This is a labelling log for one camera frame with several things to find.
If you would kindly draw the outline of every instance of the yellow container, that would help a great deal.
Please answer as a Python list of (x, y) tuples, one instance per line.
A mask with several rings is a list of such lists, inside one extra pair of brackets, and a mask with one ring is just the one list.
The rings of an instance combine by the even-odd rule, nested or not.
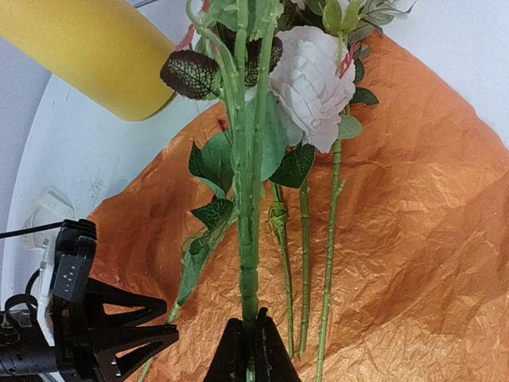
[(172, 42), (125, 0), (0, 0), (0, 36), (127, 121), (161, 109)]

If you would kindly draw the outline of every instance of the orange paper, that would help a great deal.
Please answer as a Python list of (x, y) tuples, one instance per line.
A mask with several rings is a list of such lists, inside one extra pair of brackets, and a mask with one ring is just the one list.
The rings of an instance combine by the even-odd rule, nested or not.
[[(354, 107), (365, 132), (344, 144), (324, 380), (509, 380), (509, 153), (474, 110), (394, 42), (369, 40), (362, 86), (377, 107)], [(225, 120), (218, 105), (186, 127), (121, 195), (104, 201), (95, 277), (165, 298), (181, 280), (181, 245), (201, 229), (190, 209), (212, 193), (188, 173)], [(323, 298), (332, 155), (309, 177), (312, 305), (308, 351), (294, 364), (314, 380)], [(295, 338), (301, 316), (297, 190), (285, 190)], [(262, 203), (268, 215), (270, 192)], [(227, 320), (240, 317), (232, 229), (181, 311), (181, 339), (153, 363), (148, 381), (204, 378)], [(264, 219), (259, 297), (286, 341), (282, 257)]]

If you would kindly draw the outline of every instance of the white wall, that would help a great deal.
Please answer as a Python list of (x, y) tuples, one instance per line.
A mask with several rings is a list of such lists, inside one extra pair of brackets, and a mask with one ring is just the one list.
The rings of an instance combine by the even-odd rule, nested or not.
[[(49, 76), (0, 38), (0, 232), (6, 230), (17, 168)], [(3, 247), (0, 242), (0, 258)]]

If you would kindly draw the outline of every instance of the yellow cylinder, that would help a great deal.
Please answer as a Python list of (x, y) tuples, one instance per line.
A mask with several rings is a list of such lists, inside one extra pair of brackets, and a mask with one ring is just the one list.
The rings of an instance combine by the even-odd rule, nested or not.
[(125, 0), (0, 0), (0, 36), (127, 121), (161, 109), (172, 42)]

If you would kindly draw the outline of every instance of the white table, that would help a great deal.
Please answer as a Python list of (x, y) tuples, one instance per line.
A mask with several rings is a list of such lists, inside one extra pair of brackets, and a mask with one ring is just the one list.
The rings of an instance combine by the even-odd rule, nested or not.
[[(188, 27), (183, 0), (159, 0), (142, 12), (172, 41)], [(509, 2), (419, 0), (407, 20), (386, 27), (389, 37), (455, 88), (509, 144), (506, 126)], [(177, 132), (210, 103), (176, 98), (161, 114), (123, 122), (53, 76), (33, 121), (21, 160), (8, 229), (20, 228), (49, 189), (64, 193), (86, 217), (122, 192)], [(2, 304), (25, 288), (40, 254), (6, 241)]]

